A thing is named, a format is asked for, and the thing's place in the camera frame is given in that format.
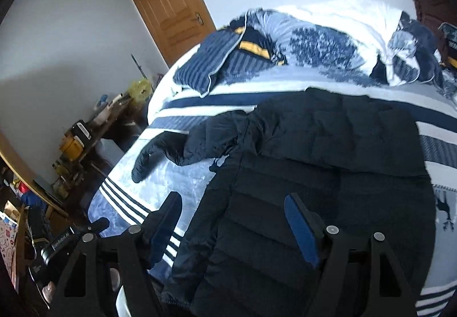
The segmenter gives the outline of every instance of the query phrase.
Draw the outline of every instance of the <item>jacket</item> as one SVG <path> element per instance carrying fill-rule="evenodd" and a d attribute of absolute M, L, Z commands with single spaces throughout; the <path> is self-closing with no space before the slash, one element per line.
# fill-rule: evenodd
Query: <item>jacket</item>
<path fill-rule="evenodd" d="M 419 296 L 435 198 L 404 110 L 319 89 L 272 97 L 188 135 L 160 134 L 138 156 L 133 180 L 164 154 L 177 165 L 228 154 L 181 241 L 164 302 L 198 317 L 301 315 L 315 284 L 284 215 L 291 192 L 327 225 L 367 239 L 384 233 Z"/>

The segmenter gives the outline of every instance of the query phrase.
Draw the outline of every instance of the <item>bed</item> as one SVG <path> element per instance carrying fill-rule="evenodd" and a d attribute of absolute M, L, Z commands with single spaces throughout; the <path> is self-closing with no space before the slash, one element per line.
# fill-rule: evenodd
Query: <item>bed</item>
<path fill-rule="evenodd" d="M 457 220 L 457 108 L 454 88 L 434 86 L 436 68 L 433 73 L 425 73 L 424 66 L 419 66 L 420 79 L 421 75 L 416 72 L 406 74 L 396 70 L 392 57 L 389 61 L 387 42 L 392 33 L 398 31 L 402 14 L 396 9 L 382 3 L 339 1 L 306 8 L 283 7 L 276 11 L 347 33 L 357 43 L 363 44 L 357 47 L 357 53 L 364 58 L 366 65 L 358 65 L 355 71 L 349 67 L 331 69 L 322 63 L 275 63 L 255 74 L 237 73 L 235 79 L 213 84 L 210 91 L 202 94 L 176 84 L 177 71 L 190 63 L 191 58 L 195 59 L 196 53 L 201 54 L 199 46 L 192 48 L 171 67 L 158 85 L 149 103 L 148 128 L 97 190 L 89 208 L 89 219 L 107 217 L 110 227 L 103 235 L 117 235 L 129 226 L 141 223 L 148 212 L 158 209 L 170 191 L 179 192 L 183 198 L 181 218 L 162 261 L 151 271 L 155 278 L 163 281 L 170 273 L 180 240 L 206 185 L 214 176 L 210 167 L 214 163 L 221 165 L 223 158 L 182 167 L 165 158 L 145 180 L 136 184 L 131 176 L 133 165 L 141 149 L 152 138 L 163 131 L 187 133 L 207 117 L 234 109 L 250 112 L 272 95 L 303 91 L 308 87 L 349 95 L 369 95 L 408 110 L 416 120 L 436 198 L 435 250 L 416 308 L 418 316 L 438 316 L 457 288 L 457 231 L 454 230 Z M 247 16 L 244 17 L 245 28 Z M 346 64 L 354 63 L 356 55 L 351 53 L 352 60 Z M 401 56 L 398 50 L 394 55 Z M 385 57 L 385 84 L 373 80 L 370 72 L 379 63 L 380 56 Z M 411 56 L 405 56 L 405 61 L 411 64 L 408 68 L 414 69 L 414 64 L 417 64 L 411 62 Z"/>

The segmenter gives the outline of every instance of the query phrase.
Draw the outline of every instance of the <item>door panel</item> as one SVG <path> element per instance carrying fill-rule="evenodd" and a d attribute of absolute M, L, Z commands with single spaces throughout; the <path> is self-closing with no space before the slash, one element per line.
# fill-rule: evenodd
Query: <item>door panel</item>
<path fill-rule="evenodd" d="M 133 0 L 166 63 L 215 30 L 203 0 Z"/>

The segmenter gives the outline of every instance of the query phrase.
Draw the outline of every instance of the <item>metal bolt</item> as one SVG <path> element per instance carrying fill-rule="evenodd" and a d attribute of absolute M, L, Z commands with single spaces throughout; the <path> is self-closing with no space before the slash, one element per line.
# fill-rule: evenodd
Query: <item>metal bolt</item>
<path fill-rule="evenodd" d="M 141 231 L 141 226 L 139 226 L 138 224 L 134 224 L 133 226 L 129 227 L 129 234 L 131 234 L 131 235 L 134 235 L 140 231 Z"/>
<path fill-rule="evenodd" d="M 90 242 L 94 239 L 94 235 L 92 233 L 86 233 L 83 236 L 83 242 Z"/>
<path fill-rule="evenodd" d="M 336 226 L 328 226 L 327 227 L 327 232 L 330 233 L 331 235 L 337 234 L 340 230 Z"/>
<path fill-rule="evenodd" d="M 373 235 L 374 239 L 376 241 L 379 241 L 379 242 L 382 242 L 386 239 L 385 235 L 383 235 L 381 232 L 376 232 L 374 235 Z"/>

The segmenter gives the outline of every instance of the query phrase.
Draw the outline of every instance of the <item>red object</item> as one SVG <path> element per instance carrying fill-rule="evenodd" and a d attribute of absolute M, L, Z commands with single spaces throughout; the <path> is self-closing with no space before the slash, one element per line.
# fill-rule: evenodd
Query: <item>red object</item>
<path fill-rule="evenodd" d="M 23 182 L 19 183 L 17 189 L 19 189 L 19 192 L 21 192 L 22 194 L 28 191 L 28 187 Z"/>

